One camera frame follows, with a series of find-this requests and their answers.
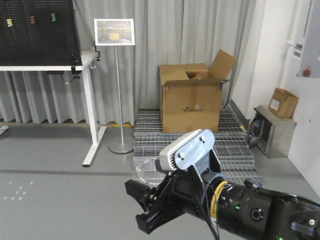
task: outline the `desk leg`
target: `desk leg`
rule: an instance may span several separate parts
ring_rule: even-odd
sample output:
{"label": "desk leg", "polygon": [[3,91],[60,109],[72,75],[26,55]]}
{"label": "desk leg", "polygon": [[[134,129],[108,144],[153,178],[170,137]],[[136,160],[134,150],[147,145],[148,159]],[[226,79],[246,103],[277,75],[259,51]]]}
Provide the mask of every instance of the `desk leg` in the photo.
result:
{"label": "desk leg", "polygon": [[98,150],[99,144],[105,134],[107,127],[106,126],[100,127],[100,130],[98,132],[94,92],[92,89],[92,82],[91,82],[91,75],[90,75],[90,67],[89,66],[87,66],[82,71],[82,78],[83,78],[83,84],[84,84],[86,107],[87,107],[88,116],[89,116],[90,131],[91,131],[91,135],[92,135],[92,146],[91,146],[88,154],[86,155],[82,166],[83,167],[90,167],[91,163],[95,157],[95,154]]}

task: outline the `round base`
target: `round base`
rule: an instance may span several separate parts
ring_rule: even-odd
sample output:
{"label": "round base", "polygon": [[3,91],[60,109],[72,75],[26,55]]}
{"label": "round base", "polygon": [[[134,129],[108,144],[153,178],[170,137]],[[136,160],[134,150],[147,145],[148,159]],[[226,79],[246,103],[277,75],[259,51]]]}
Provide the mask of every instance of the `round base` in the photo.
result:
{"label": "round base", "polygon": [[124,144],[122,145],[121,137],[116,137],[109,143],[109,150],[116,154],[126,154],[134,150],[134,138],[131,136],[125,136],[123,138]]}

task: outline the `open cardboard box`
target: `open cardboard box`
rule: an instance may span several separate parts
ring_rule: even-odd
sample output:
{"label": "open cardboard box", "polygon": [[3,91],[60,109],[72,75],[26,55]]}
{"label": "open cardboard box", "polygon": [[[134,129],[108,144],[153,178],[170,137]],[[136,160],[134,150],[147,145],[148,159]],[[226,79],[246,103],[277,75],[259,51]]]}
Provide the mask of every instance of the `open cardboard box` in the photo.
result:
{"label": "open cardboard box", "polygon": [[204,63],[159,65],[164,133],[218,131],[222,81],[236,58],[220,50],[210,69]]}
{"label": "open cardboard box", "polygon": [[278,117],[290,119],[298,100],[299,98],[291,92],[282,88],[275,88],[268,108]]}

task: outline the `black pegboard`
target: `black pegboard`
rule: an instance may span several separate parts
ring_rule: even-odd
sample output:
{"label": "black pegboard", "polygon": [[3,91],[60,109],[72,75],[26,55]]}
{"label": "black pegboard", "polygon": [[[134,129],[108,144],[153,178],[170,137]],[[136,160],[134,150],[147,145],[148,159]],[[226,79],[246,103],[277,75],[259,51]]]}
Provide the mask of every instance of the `black pegboard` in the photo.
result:
{"label": "black pegboard", "polygon": [[0,0],[0,66],[81,65],[72,0]]}

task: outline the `gray floor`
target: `gray floor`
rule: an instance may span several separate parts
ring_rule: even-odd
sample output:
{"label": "gray floor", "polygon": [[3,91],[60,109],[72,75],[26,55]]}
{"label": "gray floor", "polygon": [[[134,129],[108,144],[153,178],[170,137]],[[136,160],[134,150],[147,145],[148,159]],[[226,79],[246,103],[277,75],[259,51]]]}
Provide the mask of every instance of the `gray floor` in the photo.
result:
{"label": "gray floor", "polygon": [[[91,167],[82,162],[91,146],[88,127],[10,126],[0,140],[0,239],[2,240],[208,240],[204,221],[183,215],[151,235],[138,230],[138,204],[124,182],[135,177],[133,153],[114,154],[108,128]],[[127,135],[133,129],[125,128]],[[268,159],[253,148],[264,187],[320,201],[287,158]],[[221,231],[221,240],[242,238]]]}

